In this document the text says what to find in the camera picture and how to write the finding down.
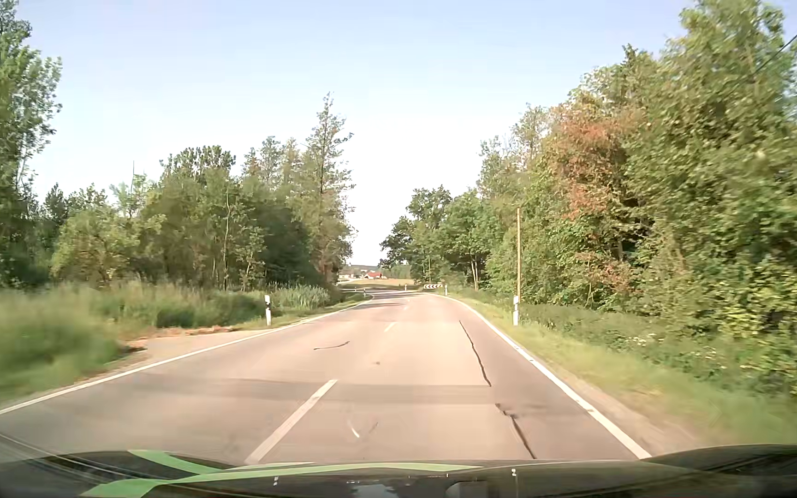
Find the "road shoulder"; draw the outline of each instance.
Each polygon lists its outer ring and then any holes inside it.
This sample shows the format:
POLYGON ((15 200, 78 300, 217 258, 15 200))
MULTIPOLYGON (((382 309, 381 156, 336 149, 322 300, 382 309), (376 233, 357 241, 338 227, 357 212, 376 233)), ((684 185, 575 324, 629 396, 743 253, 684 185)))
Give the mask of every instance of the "road shoulder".
MULTIPOLYGON (((671 414, 662 414, 658 418, 654 416, 657 412, 655 410, 644 415, 591 382, 575 375, 560 365, 555 359, 548 357, 548 355, 538 354, 534 349, 539 348, 528 347, 531 345, 531 341, 528 340, 529 335, 517 333, 511 325, 511 315, 502 309, 465 297, 449 297, 448 299, 470 306, 474 311, 479 312, 484 318, 492 322, 497 329, 512 338, 516 345, 539 361, 543 367, 548 368, 575 394, 591 404, 610 423, 615 424, 622 433, 632 438, 637 445, 643 447, 649 454, 662 455, 696 447, 713 446, 713 442, 704 441, 702 437, 695 434, 691 428, 684 426, 682 421, 671 414)), ((634 390, 635 386, 631 385, 630 389, 634 390)))

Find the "car hood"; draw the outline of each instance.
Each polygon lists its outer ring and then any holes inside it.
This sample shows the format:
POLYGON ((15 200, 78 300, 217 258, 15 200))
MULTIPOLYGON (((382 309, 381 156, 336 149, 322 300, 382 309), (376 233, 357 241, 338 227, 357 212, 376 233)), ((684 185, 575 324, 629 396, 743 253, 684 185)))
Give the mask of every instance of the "car hood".
POLYGON ((235 466, 157 450, 0 463, 5 496, 484 498, 786 496, 797 446, 711 447, 638 461, 276 462, 235 466))

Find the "road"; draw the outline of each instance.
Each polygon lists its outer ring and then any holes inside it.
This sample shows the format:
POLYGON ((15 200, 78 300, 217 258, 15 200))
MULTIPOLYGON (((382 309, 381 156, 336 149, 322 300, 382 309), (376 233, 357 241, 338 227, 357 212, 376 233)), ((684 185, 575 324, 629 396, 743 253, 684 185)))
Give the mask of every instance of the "road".
POLYGON ((635 458, 468 308, 403 291, 4 413, 0 434, 236 465, 635 458))

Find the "wooden utility pole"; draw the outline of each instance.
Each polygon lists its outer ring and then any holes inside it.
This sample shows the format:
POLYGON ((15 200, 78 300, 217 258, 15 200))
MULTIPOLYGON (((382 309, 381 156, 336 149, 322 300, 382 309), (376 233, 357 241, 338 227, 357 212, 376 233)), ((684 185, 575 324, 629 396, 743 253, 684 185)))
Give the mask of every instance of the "wooden utility pole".
POLYGON ((512 313, 512 324, 518 325, 519 303, 522 301, 522 208, 515 209, 515 310, 512 313))
POLYGON ((515 209, 515 295, 522 299, 522 209, 515 209))

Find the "tall grass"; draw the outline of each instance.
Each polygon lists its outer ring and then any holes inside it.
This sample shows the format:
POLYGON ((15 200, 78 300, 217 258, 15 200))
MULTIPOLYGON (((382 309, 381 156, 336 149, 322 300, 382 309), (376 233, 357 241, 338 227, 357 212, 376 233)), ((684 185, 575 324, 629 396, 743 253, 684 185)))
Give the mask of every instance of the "tall grass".
POLYGON ((308 285, 229 292, 180 285, 117 283, 105 290, 61 285, 0 292, 0 401, 68 384, 119 356, 119 340, 150 328, 230 325, 273 312, 309 314, 342 300, 308 285))
POLYGON ((90 302, 95 314, 149 327, 227 325, 263 315, 262 293, 200 290, 179 285, 127 282, 100 291, 90 302))
POLYGON ((278 312, 290 310, 304 313, 316 308, 324 308, 339 300, 339 297, 336 297, 333 292, 310 285, 275 287, 272 289, 271 297, 273 308, 278 312))
POLYGON ((0 292, 0 399, 51 388, 119 354, 118 328, 89 313, 89 290, 0 292))

